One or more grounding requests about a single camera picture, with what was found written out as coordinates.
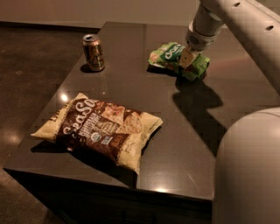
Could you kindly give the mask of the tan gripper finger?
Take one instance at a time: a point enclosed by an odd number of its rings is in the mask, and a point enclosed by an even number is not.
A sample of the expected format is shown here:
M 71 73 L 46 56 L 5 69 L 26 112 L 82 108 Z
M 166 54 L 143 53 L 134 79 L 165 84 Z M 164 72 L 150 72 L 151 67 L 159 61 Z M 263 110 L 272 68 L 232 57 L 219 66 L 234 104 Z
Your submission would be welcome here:
M 194 51 L 192 48 L 185 47 L 181 53 L 180 66 L 187 69 L 199 56 L 199 52 Z

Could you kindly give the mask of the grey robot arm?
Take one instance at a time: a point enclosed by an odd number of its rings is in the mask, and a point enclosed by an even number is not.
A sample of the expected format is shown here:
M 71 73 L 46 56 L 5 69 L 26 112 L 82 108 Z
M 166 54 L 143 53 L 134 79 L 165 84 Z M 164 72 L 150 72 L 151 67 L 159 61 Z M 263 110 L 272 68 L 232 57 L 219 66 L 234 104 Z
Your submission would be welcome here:
M 243 102 L 280 93 L 280 20 L 256 0 L 199 0 L 180 61 L 189 67 L 226 26 L 261 70 L 241 73 Z M 280 224 L 280 107 L 236 121 L 222 138 L 214 171 L 212 224 Z

